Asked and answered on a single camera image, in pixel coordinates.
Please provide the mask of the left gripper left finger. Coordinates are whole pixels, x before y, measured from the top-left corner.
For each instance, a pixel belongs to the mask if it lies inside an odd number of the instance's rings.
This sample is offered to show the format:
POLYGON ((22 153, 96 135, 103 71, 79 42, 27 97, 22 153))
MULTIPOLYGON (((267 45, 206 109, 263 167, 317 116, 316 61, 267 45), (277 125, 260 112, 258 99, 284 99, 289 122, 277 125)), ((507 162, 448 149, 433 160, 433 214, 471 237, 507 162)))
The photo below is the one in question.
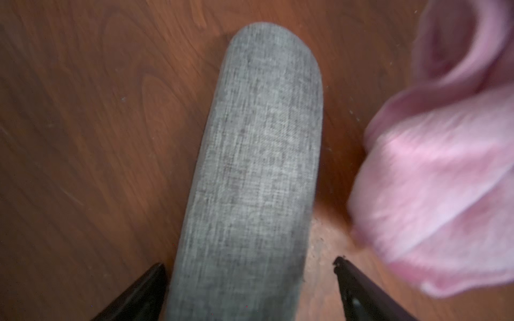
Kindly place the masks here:
POLYGON ((158 320, 166 291, 165 265, 156 263, 92 320, 158 320))

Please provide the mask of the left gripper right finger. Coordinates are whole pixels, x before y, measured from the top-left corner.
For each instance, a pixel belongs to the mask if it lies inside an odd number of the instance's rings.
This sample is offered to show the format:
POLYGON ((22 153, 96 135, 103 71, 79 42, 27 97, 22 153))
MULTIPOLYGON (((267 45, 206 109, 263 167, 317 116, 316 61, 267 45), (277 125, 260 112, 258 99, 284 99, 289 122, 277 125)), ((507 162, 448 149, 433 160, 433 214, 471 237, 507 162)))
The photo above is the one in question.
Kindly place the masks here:
POLYGON ((344 257, 333 262, 345 318, 349 321, 417 321, 344 257))

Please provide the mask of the grey felt eyeglass case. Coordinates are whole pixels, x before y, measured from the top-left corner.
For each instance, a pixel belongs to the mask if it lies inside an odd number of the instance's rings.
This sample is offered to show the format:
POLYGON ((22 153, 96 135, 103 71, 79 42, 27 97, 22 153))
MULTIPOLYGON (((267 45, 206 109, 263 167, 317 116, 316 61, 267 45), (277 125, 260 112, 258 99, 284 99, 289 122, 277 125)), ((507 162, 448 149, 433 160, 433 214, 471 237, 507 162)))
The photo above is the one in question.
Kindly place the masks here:
POLYGON ((317 60, 279 25, 226 51, 195 168, 167 320, 293 320, 319 170, 317 60))

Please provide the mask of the pink microfiber cloth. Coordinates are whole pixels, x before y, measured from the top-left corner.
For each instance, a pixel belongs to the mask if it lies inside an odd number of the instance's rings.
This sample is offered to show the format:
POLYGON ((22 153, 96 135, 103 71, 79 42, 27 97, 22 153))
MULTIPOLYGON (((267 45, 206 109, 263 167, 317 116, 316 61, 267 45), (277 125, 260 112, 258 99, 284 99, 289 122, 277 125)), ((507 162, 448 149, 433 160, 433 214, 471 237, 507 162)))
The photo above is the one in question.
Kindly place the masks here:
POLYGON ((512 282, 513 2, 428 2, 364 144, 353 234, 393 273, 436 297, 512 282))

